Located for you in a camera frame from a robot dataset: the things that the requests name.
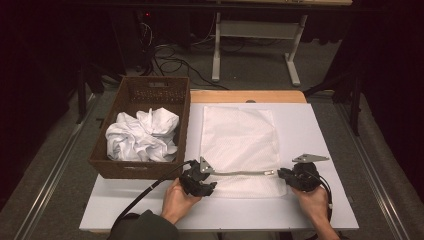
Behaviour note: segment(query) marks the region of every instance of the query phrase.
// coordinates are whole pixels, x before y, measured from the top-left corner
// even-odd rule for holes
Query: human hand
[[[202,197],[188,196],[177,178],[165,192],[161,216],[175,224],[201,199]]]
[[[317,187],[311,192],[303,192],[292,188],[292,191],[299,199],[303,212],[314,225],[319,239],[340,239],[328,221],[328,196],[325,189]]]
[[[324,188],[317,187],[311,192],[303,192],[292,187],[292,191],[299,199],[303,212],[311,221],[327,218],[328,197]]]

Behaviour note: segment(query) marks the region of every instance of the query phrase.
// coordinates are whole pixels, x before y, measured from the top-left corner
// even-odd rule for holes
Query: white table
[[[192,103],[187,136],[186,160],[199,159],[202,107],[205,103]],[[225,103],[225,106],[262,108],[273,111],[280,144],[282,167],[292,168],[291,160],[303,153],[330,156],[312,107],[306,103]],[[332,160],[316,163],[320,174],[329,182],[333,192],[332,226],[335,229],[358,229],[358,223],[347,200]],[[80,229],[107,232],[116,217],[144,189],[151,180],[107,180],[98,176]],[[132,212],[146,209],[159,214],[162,197],[170,181],[150,192]],[[177,227],[181,231],[235,231],[312,229],[302,214],[296,197],[288,194],[268,199],[224,199],[204,197]]]

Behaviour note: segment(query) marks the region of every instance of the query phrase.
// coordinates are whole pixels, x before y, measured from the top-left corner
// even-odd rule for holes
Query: metal rail
[[[77,124],[74,128],[74,130],[71,133],[71,136],[69,137],[68,141],[66,142],[65,146],[63,147],[59,158],[57,159],[55,165],[53,166],[49,176],[47,177],[47,180],[45,181],[43,187],[41,188],[40,192],[38,193],[38,196],[36,200],[34,201],[31,209],[29,210],[25,220],[23,221],[21,227],[19,228],[18,232],[15,235],[15,240],[21,240],[21,239],[30,239],[31,234],[33,233],[35,227],[37,226],[38,221],[40,220],[41,216],[43,215],[44,210],[47,207],[47,204],[51,198],[51,196],[54,193],[54,190],[56,189],[57,184],[60,181],[60,178],[68,165],[69,162],[69,153],[72,151],[74,144],[76,140],[78,139],[78,136],[81,133],[81,130],[83,129],[85,122],[90,115],[90,113],[93,111],[96,103],[98,102],[98,97],[95,97],[94,94],[92,94],[88,100],[88,111],[85,117],[82,119],[82,121]]]
[[[352,138],[355,147],[360,155],[361,163],[364,167],[367,180],[370,183],[371,189],[374,192],[375,198],[377,199],[377,202],[380,205],[381,211],[383,212],[384,217],[386,218],[387,224],[389,225],[393,236],[395,237],[395,239],[399,240],[410,239],[405,227],[403,226],[401,219],[398,216],[398,213],[395,209],[395,206],[393,205],[390,196],[384,188],[383,183],[381,182],[380,177],[378,176],[378,173],[375,170],[372,161],[363,146],[361,138],[359,136],[356,136],[350,128],[349,116],[346,108],[344,108],[343,104],[335,104],[335,107],[339,115],[344,119],[343,124],[349,132],[350,137]]]

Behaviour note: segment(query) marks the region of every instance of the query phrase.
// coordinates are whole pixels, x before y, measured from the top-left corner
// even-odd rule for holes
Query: crumpled white cloth
[[[112,160],[170,162],[177,146],[172,141],[178,115],[159,108],[138,111],[134,118],[125,112],[106,131],[107,156]]]
[[[281,167],[279,144],[271,110],[206,106],[200,156],[216,172],[268,171]],[[217,182],[211,197],[267,198],[286,194],[275,175],[210,175]]]

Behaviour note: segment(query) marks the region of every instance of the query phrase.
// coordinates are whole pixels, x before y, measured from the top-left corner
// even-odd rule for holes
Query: wicker basket
[[[178,146],[176,158],[172,162],[129,162],[112,161],[107,157],[106,130],[115,123],[120,112],[135,117],[137,111],[148,112],[165,108],[179,116],[175,129],[174,143]],[[125,77],[116,94],[89,163],[104,178],[114,179],[159,179],[184,162],[187,127],[190,113],[189,79],[182,77]],[[181,175],[182,168],[173,172],[167,179]]]

